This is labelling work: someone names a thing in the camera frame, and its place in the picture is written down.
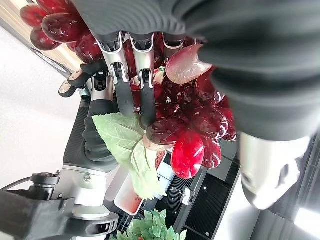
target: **screw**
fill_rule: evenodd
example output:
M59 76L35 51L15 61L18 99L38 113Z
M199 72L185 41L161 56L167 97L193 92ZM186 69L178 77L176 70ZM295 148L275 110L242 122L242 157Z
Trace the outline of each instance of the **screw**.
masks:
M90 180L91 180L91 175L90 174L87 174L87 175L84 176L84 181L85 182L90 182Z

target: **green plant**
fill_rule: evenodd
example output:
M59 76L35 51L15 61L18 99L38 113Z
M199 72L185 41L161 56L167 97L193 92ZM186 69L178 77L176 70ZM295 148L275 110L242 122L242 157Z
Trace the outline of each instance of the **green plant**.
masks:
M166 210L162 212L144 211L145 218L133 219L124 234L117 232L116 237L112 236L109 240L185 240L187 230L175 233L173 227L166 227Z

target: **green leaf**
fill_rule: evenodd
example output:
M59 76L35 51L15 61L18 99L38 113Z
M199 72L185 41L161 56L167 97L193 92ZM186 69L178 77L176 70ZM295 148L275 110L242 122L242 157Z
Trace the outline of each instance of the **green leaf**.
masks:
M152 213L149 211L144 211L145 219L152 220Z
M166 235L167 235L167 229L161 232L160 234L161 240L166 240Z
M116 161L129 169L134 191L142 199L154 198L154 193L167 196L158 180L157 152L145 148L145 134L139 125L139 115L121 113L93 116L96 129Z
M144 240L152 239L149 229L141 231L141 235Z
M152 238L156 238L156 236L155 236L154 231L153 231L152 228L149 229L149 233L150 233L150 236L151 236Z
M161 230L159 227L157 226L152 226L152 231L153 231L153 234L156 238L160 238L160 235L161 235Z
M117 240L117 239L116 239L115 236L112 234L111 237L109 238L109 240Z
M167 217L167 211L166 210L161 211L160 216L161 216L161 218L165 219Z
M132 238L133 236L133 231L131 227L128 227L126 230L126 234L128 235L128 237Z
M187 230L184 230L180 233L180 240L185 240L187 237Z
M122 234L121 234L120 231L118 231L118 232L116 233L116 239L117 239L117 240L122 240L122 239L123 239Z
M151 211L151 213L153 214L153 219L161 218L160 212L158 210L155 209L154 211Z
M122 235L122 238L123 240L132 240L132 237L129 237L126 232Z
M175 230L172 226L166 232L166 240L175 240Z
M175 236L174 236L174 240L180 240L179 233L176 233L176 234L175 234Z

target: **robotic hand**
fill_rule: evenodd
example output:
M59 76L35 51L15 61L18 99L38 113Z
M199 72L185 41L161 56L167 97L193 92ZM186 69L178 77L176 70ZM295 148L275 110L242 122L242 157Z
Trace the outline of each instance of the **robotic hand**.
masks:
M247 199L255 207L266 209L297 182L295 160L307 150L320 123L319 1L73 3L100 45L105 63L98 62L91 68L84 65L83 71L69 78L71 86L86 84L91 92L82 90L63 169L59 175L36 175L28 192L0 191L0 206L7 208L6 216L12 216L12 203L34 210L12 216L27 222L19 230L12 222L0 219L1 231L31 240L57 235L105 236L115 230L117 215L103 206L103 200L106 176L117 162L98 135L91 116L116 111L113 85L120 112L126 116L134 113L123 32L130 33L133 46L144 126L156 116L153 33L164 33L166 57L181 47L185 34L201 38L206 44L199 58L217 67L212 82L228 96L240 131L241 179ZM71 86L61 89L60 94L67 96L66 89L74 91ZM39 194L53 187L50 194ZM46 210L37 211L40 206ZM57 224L43 233L45 221L41 220L51 216Z
M74 0L111 69L121 113L133 113L121 31L129 32L141 82L141 117L155 119L151 33L169 57L184 34L203 39L199 58L228 96L244 193L267 209L297 182L296 159L320 123L320 3L316 0Z

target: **grape bunch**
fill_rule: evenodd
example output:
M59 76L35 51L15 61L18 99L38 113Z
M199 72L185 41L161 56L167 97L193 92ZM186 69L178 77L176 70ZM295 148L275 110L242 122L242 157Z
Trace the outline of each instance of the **grape bunch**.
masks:
M29 4L20 10L22 20L33 27L31 43L39 50L50 51L66 44L77 57L91 64L103 57L96 39L89 31L71 0L36 0L38 4ZM154 66L163 65L164 44L162 34L156 34L158 44L154 47ZM137 75L135 58L130 40L124 45L129 65L129 77Z
M173 55L164 72L156 74L157 119L147 128L147 140L143 141L153 151L173 147L171 166L183 179L193 178L201 165L208 169L218 167L222 160L218 140L235 141L237 137L228 98L210 80L215 67L199 67L199 60L192 56L197 54L194 49L199 49L194 44L193 41Z
M65 43L86 64L103 54L100 47L70 0L36 0L20 11L21 18L33 27L32 44L50 51ZM218 140L235 141L237 132L228 98L212 84L215 71L201 62L200 42L186 37L182 49L165 61L161 32L154 34L154 98L156 121L146 130L144 145L153 151L173 147L171 166L183 179L193 178L201 165L216 168L222 159ZM134 110L141 110L134 51L130 40L123 44L131 79Z

